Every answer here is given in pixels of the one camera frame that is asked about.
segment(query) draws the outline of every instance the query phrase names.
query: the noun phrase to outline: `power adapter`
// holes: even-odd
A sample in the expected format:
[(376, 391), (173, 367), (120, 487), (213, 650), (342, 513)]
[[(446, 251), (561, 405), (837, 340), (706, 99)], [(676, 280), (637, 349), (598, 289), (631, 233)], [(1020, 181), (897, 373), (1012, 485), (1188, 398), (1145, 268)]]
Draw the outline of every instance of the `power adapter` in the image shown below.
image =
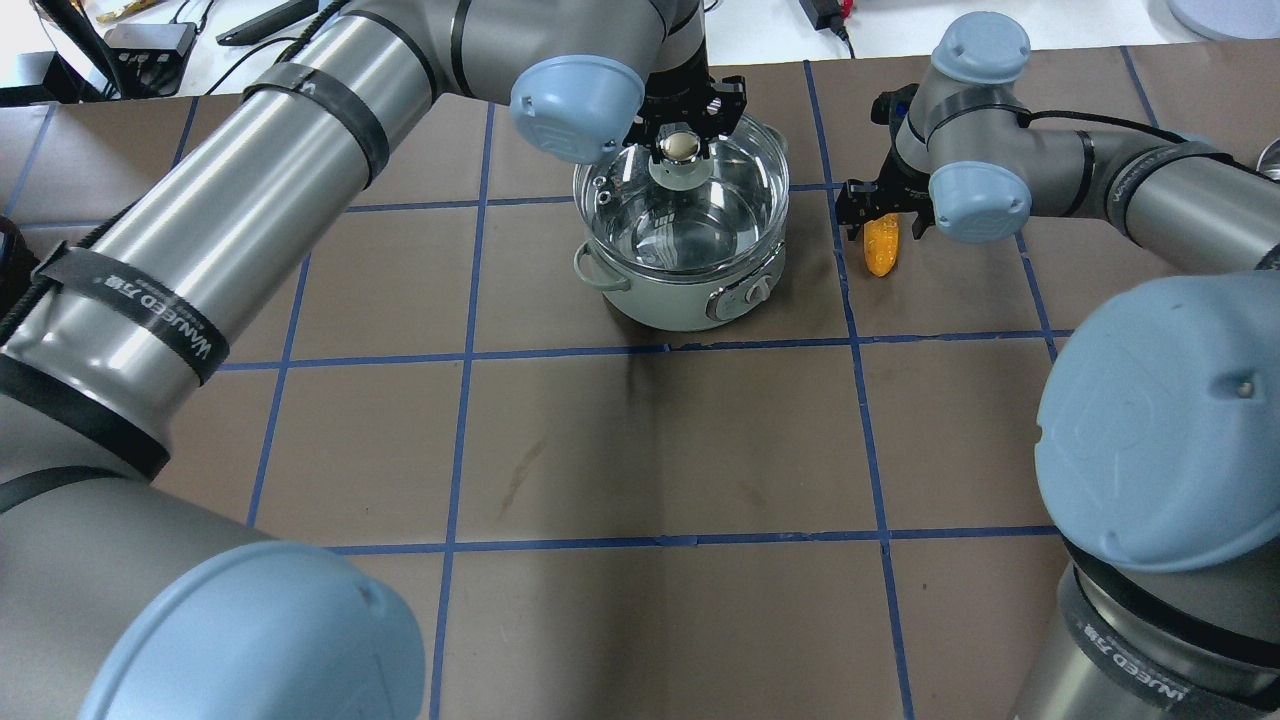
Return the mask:
[(196, 23), (120, 23), (102, 40), (122, 72), (138, 77), (152, 96), (173, 95), (196, 42)]
[(829, 29), (836, 37), (845, 42), (849, 47), (849, 55), (854, 55), (854, 46), (849, 41), (849, 31), (845, 28), (845, 15), (847, 15), (846, 6), (851, 8), (852, 3), (842, 3), (841, 0), (800, 0), (800, 8), (804, 14), (809, 18), (809, 24), (813, 29), (822, 32)]

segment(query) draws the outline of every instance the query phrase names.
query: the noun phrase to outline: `white desk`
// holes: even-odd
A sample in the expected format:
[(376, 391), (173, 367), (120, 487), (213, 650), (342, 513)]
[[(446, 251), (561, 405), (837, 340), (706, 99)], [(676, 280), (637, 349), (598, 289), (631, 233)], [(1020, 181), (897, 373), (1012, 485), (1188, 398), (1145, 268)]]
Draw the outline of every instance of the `white desk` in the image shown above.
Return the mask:
[[(105, 12), (123, 0), (90, 0), (90, 14)], [(1023, 23), (1039, 50), (1158, 45), (1190, 42), (1199, 36), (1170, 14), (1167, 0), (859, 0), (849, 20), (854, 49), (860, 58), (925, 55), (956, 17), (974, 10), (997, 10)], [(192, 0), (183, 19), (196, 20), (207, 0)], [(138, 13), (125, 22), (168, 22), (178, 0)], [(200, 36), (179, 95), (200, 95), (247, 47), (221, 47), (214, 38), (271, 8), (276, 0), (215, 0), (209, 26)], [(296, 35), (303, 20), (280, 35)], [(88, 61), (56, 29), (50, 29), (73, 65), (88, 72)], [(18, 54), (49, 49), (26, 0), (5, 0), (0, 10), (0, 53)], [(262, 50), (219, 87), (238, 92), (284, 49)], [(707, 15), (707, 49), (714, 65), (748, 65), (845, 58), (846, 50), (831, 33), (815, 33), (796, 0), (721, 0)]]

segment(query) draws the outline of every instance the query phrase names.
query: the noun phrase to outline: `yellow corn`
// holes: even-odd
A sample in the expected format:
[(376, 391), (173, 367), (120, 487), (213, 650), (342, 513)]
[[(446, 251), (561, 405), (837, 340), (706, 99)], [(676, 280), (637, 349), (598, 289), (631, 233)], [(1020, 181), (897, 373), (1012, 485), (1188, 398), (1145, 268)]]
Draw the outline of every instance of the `yellow corn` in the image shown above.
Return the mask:
[(897, 264), (897, 213), (863, 225), (863, 256), (867, 269), (877, 278), (887, 275)]

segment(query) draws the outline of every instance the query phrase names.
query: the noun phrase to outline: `pot handle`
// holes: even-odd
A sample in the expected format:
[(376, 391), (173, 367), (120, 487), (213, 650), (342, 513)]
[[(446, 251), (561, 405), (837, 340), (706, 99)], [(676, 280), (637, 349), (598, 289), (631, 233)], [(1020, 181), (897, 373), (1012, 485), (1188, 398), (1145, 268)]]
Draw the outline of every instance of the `pot handle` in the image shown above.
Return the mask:
[(590, 277), (588, 277), (585, 272), (582, 272), (582, 256), (591, 254), (590, 242), (591, 241), (584, 242), (581, 246), (579, 246), (577, 252), (573, 254), (573, 272), (577, 273), (577, 279), (582, 281), (582, 284), (585, 284), (586, 287), (598, 290), (600, 292), (631, 290), (630, 279), (620, 275), (617, 272), (613, 270), (613, 268), (609, 268), (603, 263), (595, 263), (595, 266), (599, 268), (600, 270), (608, 270), (611, 274), (613, 274), (614, 278), (612, 281), (600, 282), (596, 279), (591, 279)]

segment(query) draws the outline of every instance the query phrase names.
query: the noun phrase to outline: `black device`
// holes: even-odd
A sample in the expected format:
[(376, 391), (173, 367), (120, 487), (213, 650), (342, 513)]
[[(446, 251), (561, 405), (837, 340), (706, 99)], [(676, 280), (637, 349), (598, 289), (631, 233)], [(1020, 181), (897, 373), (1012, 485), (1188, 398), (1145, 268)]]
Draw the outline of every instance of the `black device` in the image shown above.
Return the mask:
[(849, 55), (854, 55), (854, 46), (849, 41), (849, 29), (845, 28), (845, 12), (840, 0), (800, 0), (800, 8), (813, 29), (822, 32), (829, 29), (838, 37), (846, 47)]
[(91, 102), (102, 95), (52, 50), (23, 53), (0, 67), (0, 106)]
[(122, 72), (137, 77), (146, 96), (173, 95), (196, 42), (196, 23), (122, 23), (102, 36)]
[(319, 10), (316, 0), (289, 0), (218, 36), (219, 45), (256, 45)]

